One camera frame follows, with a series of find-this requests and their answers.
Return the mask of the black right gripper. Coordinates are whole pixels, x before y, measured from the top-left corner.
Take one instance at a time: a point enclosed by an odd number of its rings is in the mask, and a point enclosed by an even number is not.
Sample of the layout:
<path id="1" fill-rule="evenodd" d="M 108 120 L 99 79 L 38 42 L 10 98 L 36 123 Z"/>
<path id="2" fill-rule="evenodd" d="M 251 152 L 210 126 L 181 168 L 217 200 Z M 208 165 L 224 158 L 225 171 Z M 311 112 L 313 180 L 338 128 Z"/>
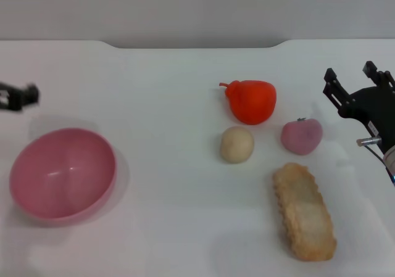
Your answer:
<path id="1" fill-rule="evenodd" d="M 333 69 L 328 68 L 324 76 L 323 93 L 336 108 L 340 108 L 340 117 L 357 120 L 371 136 L 380 137 L 378 147 L 385 154 L 394 146 L 394 91 L 391 89 L 394 87 L 394 78 L 389 71 L 379 71 L 372 61 L 365 63 L 363 72 L 376 87 L 363 88 L 350 97 Z"/>

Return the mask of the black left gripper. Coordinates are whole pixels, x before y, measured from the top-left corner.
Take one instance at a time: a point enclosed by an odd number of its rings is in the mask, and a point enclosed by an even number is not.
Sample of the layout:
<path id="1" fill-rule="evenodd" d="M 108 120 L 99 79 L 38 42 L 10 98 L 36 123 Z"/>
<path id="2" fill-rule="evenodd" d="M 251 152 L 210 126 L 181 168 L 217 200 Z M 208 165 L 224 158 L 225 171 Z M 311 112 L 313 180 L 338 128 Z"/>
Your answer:
<path id="1" fill-rule="evenodd" d="M 1 101 L 1 110 L 20 112 L 23 106 L 36 105 L 40 102 L 40 91 L 34 84 L 21 89 L 1 83 L 1 97 L 3 94 L 6 101 Z"/>

